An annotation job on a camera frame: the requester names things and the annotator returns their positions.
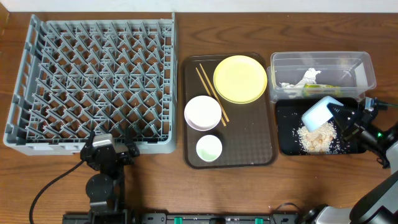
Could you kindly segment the grey dishwasher rack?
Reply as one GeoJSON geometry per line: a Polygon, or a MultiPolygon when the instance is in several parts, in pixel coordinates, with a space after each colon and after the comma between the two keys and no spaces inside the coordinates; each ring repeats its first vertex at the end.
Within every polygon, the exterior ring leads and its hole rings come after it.
{"type": "Polygon", "coordinates": [[[177,21],[30,18],[3,142],[28,156],[81,151],[91,133],[143,154],[176,148],[177,21]]]}

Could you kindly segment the wooden chopstick right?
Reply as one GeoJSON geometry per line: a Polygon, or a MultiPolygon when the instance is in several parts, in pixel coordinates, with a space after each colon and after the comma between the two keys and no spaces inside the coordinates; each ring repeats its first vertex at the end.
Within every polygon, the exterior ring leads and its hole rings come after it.
{"type": "Polygon", "coordinates": [[[224,116],[224,118],[225,118],[226,123],[228,123],[228,122],[229,122],[229,117],[228,117],[228,115],[226,114],[226,111],[225,111],[223,105],[221,104],[220,99],[218,98],[218,95],[217,95],[217,93],[216,93],[216,91],[215,91],[215,88],[214,88],[213,85],[211,84],[210,79],[208,78],[208,75],[207,75],[205,69],[203,68],[203,65],[202,65],[201,63],[199,63],[199,65],[200,65],[200,68],[201,68],[201,70],[202,70],[202,72],[203,72],[203,74],[204,74],[204,76],[205,76],[206,81],[208,82],[208,84],[209,84],[209,86],[210,86],[210,89],[211,89],[212,94],[214,95],[214,97],[216,98],[216,100],[218,101],[218,103],[220,104],[220,107],[221,107],[221,110],[222,110],[222,113],[223,113],[223,116],[224,116]]]}

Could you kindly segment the white paper napkin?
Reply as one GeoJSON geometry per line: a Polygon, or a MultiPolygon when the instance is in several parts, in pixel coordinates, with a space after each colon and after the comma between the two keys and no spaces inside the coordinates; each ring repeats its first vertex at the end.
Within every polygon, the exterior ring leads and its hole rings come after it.
{"type": "Polygon", "coordinates": [[[309,68],[303,78],[297,84],[290,84],[281,82],[282,88],[303,88],[306,84],[316,84],[316,77],[320,74],[320,70],[315,70],[314,68],[309,68]]]}

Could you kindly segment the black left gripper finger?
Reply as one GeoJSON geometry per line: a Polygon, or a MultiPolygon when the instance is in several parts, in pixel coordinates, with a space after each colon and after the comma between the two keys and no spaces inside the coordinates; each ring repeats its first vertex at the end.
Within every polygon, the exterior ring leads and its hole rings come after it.
{"type": "Polygon", "coordinates": [[[94,137],[95,137],[95,132],[92,130],[90,132],[90,135],[89,135],[89,138],[88,138],[87,142],[85,143],[85,148],[86,149],[89,149],[89,148],[93,147],[94,137]]]}
{"type": "Polygon", "coordinates": [[[140,156],[140,151],[132,138],[132,129],[126,128],[124,131],[124,143],[131,157],[140,156]]]}

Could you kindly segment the wooden chopstick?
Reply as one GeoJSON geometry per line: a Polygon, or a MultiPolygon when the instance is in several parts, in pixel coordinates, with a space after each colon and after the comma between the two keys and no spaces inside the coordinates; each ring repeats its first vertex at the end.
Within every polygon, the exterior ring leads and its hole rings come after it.
{"type": "Polygon", "coordinates": [[[199,63],[199,65],[200,65],[200,68],[201,68],[201,70],[202,70],[202,72],[203,72],[203,74],[204,74],[204,76],[205,76],[206,81],[208,82],[208,84],[209,84],[209,86],[210,86],[210,89],[211,89],[212,94],[214,95],[214,97],[216,98],[216,100],[218,101],[218,103],[220,104],[220,107],[221,107],[221,110],[222,110],[222,113],[223,113],[223,116],[224,116],[224,118],[225,118],[226,123],[228,123],[228,122],[229,122],[229,117],[228,117],[228,115],[226,114],[226,111],[225,111],[223,105],[221,104],[220,99],[218,98],[218,95],[217,95],[217,93],[216,93],[216,91],[215,91],[215,88],[214,88],[213,85],[211,84],[210,79],[208,78],[208,75],[207,75],[205,69],[203,68],[203,65],[202,65],[201,63],[199,63]]]}
{"type": "MultiPolygon", "coordinates": [[[[205,88],[205,90],[206,90],[208,96],[213,97],[213,96],[211,95],[210,90],[208,89],[208,87],[207,87],[207,85],[206,85],[206,83],[205,83],[203,77],[201,76],[201,73],[199,72],[198,68],[195,67],[195,70],[196,70],[196,72],[197,72],[197,74],[198,74],[198,76],[199,76],[199,78],[200,78],[200,80],[201,80],[201,82],[202,82],[202,85],[204,86],[204,88],[205,88]]],[[[223,126],[225,127],[225,126],[226,126],[226,121],[224,120],[223,115],[221,115],[221,122],[222,122],[223,126]]]]}

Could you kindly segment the brown serving tray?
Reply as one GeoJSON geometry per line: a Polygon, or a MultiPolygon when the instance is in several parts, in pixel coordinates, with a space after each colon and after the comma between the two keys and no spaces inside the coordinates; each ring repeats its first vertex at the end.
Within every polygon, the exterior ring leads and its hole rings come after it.
{"type": "MultiPolygon", "coordinates": [[[[202,81],[205,72],[210,81],[216,66],[228,54],[196,55],[182,62],[183,105],[196,96],[207,95],[202,81]]],[[[185,162],[194,169],[215,169],[243,166],[267,166],[278,155],[274,114],[269,99],[269,90],[248,104],[235,104],[219,97],[229,118],[226,124],[219,123],[209,131],[197,131],[187,123],[183,125],[183,155],[185,162]],[[214,135],[222,143],[222,152],[213,162],[205,162],[197,154],[196,145],[205,135],[214,135]]]]}

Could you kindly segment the yellow orange snack wrapper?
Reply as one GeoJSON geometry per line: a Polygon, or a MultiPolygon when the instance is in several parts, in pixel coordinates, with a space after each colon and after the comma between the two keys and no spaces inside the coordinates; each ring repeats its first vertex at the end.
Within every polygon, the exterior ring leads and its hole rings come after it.
{"type": "Polygon", "coordinates": [[[341,88],[333,85],[324,84],[305,84],[302,90],[302,96],[315,97],[315,96],[341,96],[341,88]]]}

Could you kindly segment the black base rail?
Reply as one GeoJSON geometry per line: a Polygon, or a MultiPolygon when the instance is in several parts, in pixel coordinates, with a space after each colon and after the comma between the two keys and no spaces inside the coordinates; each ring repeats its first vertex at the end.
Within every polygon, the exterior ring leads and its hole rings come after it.
{"type": "MultiPolygon", "coordinates": [[[[145,213],[140,221],[133,218],[127,223],[140,224],[294,224],[297,214],[275,213],[273,215],[166,215],[164,213],[145,213]]],[[[88,215],[64,215],[62,223],[122,223],[120,218],[100,218],[90,221],[88,215]]]]}

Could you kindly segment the yellow round plate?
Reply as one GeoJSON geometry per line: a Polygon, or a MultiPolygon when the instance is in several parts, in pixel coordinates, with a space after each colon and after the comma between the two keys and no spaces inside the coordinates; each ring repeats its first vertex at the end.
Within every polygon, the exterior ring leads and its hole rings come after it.
{"type": "Polygon", "coordinates": [[[213,84],[217,93],[225,100],[247,104],[256,101],[265,92],[267,73],[254,58],[234,55],[216,66],[213,84]]]}

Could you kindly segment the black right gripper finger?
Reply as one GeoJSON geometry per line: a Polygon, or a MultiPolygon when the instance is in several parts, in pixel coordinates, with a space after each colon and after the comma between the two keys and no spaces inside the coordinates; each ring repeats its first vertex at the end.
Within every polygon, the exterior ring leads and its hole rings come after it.
{"type": "Polygon", "coordinates": [[[355,137],[359,131],[360,131],[359,126],[350,126],[346,129],[344,129],[342,132],[342,138],[343,138],[344,142],[347,142],[351,138],[355,137]]]}
{"type": "Polygon", "coordinates": [[[357,108],[334,103],[329,103],[326,107],[343,133],[355,133],[358,130],[356,125],[357,108]]]}

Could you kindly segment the black waste tray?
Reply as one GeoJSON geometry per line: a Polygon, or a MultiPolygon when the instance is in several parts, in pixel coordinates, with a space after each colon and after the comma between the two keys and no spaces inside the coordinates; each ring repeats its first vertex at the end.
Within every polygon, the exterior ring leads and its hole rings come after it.
{"type": "MultiPolygon", "coordinates": [[[[302,115],[316,102],[318,102],[317,99],[300,99],[280,100],[276,103],[277,134],[279,147],[283,154],[288,156],[309,155],[299,154],[299,145],[294,143],[295,138],[292,136],[292,130],[303,124],[302,115]]],[[[343,152],[339,154],[362,154],[365,152],[365,150],[359,147],[354,140],[344,142],[341,135],[341,129],[333,119],[330,119],[328,122],[330,121],[337,127],[338,136],[344,145],[343,152]]]]}

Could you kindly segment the rice food scraps pile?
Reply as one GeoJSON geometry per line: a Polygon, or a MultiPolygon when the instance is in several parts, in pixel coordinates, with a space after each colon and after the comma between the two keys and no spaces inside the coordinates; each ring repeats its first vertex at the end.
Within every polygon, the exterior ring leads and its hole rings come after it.
{"type": "Polygon", "coordinates": [[[298,144],[299,154],[339,154],[344,149],[337,127],[331,121],[313,132],[301,124],[292,130],[292,136],[295,138],[294,143],[298,144]]]}

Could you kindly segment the pink white bowl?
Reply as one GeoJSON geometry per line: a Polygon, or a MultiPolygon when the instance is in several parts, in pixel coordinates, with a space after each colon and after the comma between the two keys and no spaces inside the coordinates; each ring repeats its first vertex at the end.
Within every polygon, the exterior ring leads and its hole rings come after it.
{"type": "Polygon", "coordinates": [[[221,106],[210,96],[196,96],[185,105],[184,118],[191,128],[209,131],[221,121],[221,106]]]}

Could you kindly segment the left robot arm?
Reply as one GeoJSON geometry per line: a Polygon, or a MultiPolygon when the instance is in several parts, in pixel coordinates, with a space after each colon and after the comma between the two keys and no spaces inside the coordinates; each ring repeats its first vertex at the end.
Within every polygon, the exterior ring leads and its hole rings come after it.
{"type": "Polygon", "coordinates": [[[124,133],[126,150],[118,152],[111,134],[97,135],[92,131],[80,151],[80,158],[98,173],[86,183],[86,194],[90,200],[88,223],[136,222],[134,211],[125,204],[124,167],[134,164],[140,155],[136,143],[130,138],[131,129],[124,133]]]}

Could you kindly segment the small white cup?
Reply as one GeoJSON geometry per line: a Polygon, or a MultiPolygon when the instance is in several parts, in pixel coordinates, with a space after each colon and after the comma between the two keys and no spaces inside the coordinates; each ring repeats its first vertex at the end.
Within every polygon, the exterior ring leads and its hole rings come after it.
{"type": "Polygon", "coordinates": [[[220,139],[214,135],[201,137],[196,145],[196,152],[199,158],[205,162],[213,162],[220,157],[223,145],[220,139]]]}

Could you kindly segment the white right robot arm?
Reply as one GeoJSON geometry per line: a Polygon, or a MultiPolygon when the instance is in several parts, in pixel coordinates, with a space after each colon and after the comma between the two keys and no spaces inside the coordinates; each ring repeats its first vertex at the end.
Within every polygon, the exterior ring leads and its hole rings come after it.
{"type": "Polygon", "coordinates": [[[365,98],[354,108],[328,96],[304,113],[302,121],[311,131],[332,119],[344,141],[355,141],[359,147],[377,155],[378,162],[391,174],[352,208],[319,205],[299,223],[397,223],[397,124],[386,131],[372,124],[380,110],[393,106],[377,98],[365,98]]]}

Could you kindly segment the wooden chopstick left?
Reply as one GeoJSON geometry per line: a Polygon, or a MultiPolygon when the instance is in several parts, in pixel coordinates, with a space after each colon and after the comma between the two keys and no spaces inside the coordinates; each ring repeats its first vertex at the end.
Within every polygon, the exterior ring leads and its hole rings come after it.
{"type": "MultiPolygon", "coordinates": [[[[206,90],[208,96],[213,97],[213,96],[211,95],[210,90],[208,89],[208,87],[207,87],[207,85],[206,85],[206,83],[205,83],[203,77],[201,76],[201,73],[199,72],[198,68],[195,67],[195,70],[196,70],[196,72],[197,72],[197,74],[198,74],[198,76],[199,76],[199,78],[200,78],[200,80],[201,80],[201,82],[202,82],[202,85],[204,86],[204,88],[205,88],[205,90],[206,90]]],[[[224,120],[223,115],[221,115],[221,122],[222,122],[223,126],[225,127],[225,126],[226,126],[226,121],[224,120]]]]}

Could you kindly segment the clear plastic waste bin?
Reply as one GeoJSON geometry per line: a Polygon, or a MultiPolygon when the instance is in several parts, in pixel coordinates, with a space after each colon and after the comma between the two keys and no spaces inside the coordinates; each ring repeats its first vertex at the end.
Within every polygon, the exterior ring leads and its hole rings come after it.
{"type": "Polygon", "coordinates": [[[309,68],[321,71],[316,84],[341,88],[342,95],[333,97],[361,100],[366,91],[377,85],[373,63],[367,52],[276,52],[271,55],[271,65],[267,68],[270,99],[276,102],[330,96],[304,97],[303,88],[281,87],[281,82],[297,84],[309,68]]]}

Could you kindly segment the light blue bowl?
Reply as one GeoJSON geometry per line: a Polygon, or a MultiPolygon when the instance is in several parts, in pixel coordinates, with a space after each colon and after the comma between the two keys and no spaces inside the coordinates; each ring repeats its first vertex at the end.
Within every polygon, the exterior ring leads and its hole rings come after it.
{"type": "Polygon", "coordinates": [[[302,123],[309,132],[316,131],[333,117],[332,113],[327,108],[330,103],[343,106],[338,100],[330,96],[325,96],[302,115],[302,123]]]}

